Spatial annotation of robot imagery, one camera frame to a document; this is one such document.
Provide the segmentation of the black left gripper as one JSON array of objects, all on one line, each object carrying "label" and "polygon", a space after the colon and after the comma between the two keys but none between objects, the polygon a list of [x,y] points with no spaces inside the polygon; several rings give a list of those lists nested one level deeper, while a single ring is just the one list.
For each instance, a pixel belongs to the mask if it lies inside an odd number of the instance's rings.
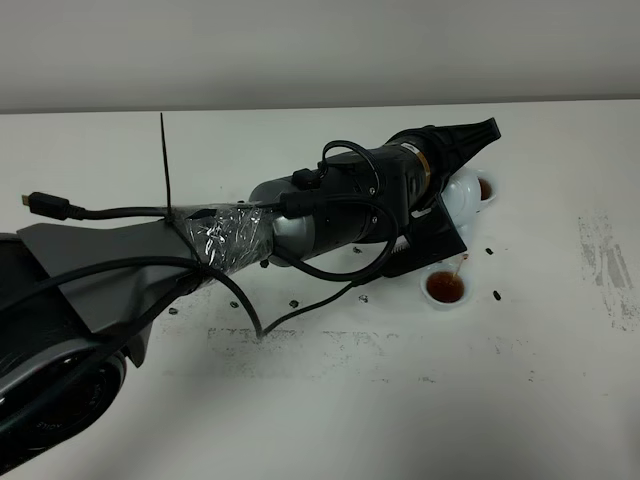
[{"label": "black left gripper", "polygon": [[410,210],[424,210],[441,194],[450,173],[457,172],[485,147],[498,141],[501,132],[494,118],[482,122],[403,130],[389,139],[415,160],[408,168]]}]

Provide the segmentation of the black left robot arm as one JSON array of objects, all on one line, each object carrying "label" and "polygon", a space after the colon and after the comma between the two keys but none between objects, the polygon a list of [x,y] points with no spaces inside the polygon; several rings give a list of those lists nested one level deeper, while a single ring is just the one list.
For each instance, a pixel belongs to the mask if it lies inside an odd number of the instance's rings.
[{"label": "black left robot arm", "polygon": [[501,136],[494,119],[396,133],[376,149],[335,140],[313,169],[258,185],[245,202],[88,210],[34,192],[41,222],[1,238],[1,469],[79,434],[146,357],[153,321],[218,282],[257,337],[233,275],[291,266],[343,291],[461,254],[467,217],[451,193]]}]

